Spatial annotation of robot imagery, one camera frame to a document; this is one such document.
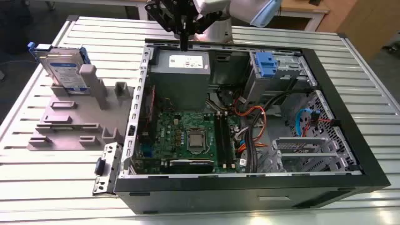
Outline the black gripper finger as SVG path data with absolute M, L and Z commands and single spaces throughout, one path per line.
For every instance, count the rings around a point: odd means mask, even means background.
M 200 19 L 195 20 L 198 15 L 199 14 L 194 13 L 194 11 L 188 12 L 184 19 L 184 51 L 188 51 L 188 41 L 191 36 L 195 34 L 202 34 L 206 29 L 219 20 L 220 11 L 212 12 Z
M 148 0 L 144 9 L 167 32 L 172 32 L 180 41 L 180 50 L 186 51 L 186 31 L 183 11 L 178 0 Z

